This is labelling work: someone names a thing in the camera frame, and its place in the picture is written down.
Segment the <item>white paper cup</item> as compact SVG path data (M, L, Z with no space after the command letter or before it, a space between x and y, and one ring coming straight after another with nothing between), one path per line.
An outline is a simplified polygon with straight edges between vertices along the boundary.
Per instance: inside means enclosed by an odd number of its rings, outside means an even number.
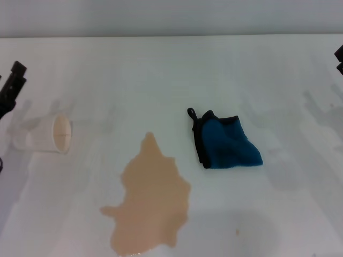
M19 150L65 154L70 148L71 123L65 114L47 115L21 123L12 142Z

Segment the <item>blue rag black trim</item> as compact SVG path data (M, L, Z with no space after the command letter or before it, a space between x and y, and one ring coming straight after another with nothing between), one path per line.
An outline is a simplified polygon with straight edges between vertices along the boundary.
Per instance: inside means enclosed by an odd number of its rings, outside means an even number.
M198 118L193 108L187 113L193 120L199 162L205 169L263 165L259 150L248 140L238 116L218 118L209 110Z

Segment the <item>brown liquid spill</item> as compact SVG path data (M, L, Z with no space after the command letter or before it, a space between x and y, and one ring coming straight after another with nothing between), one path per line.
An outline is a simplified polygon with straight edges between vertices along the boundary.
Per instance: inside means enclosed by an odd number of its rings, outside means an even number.
M177 233L188 220L191 185L173 157L162 154L152 132L122 176L125 188L118 206L103 206L102 215L115 222L112 249L121 257L147 252L159 245L176 246Z

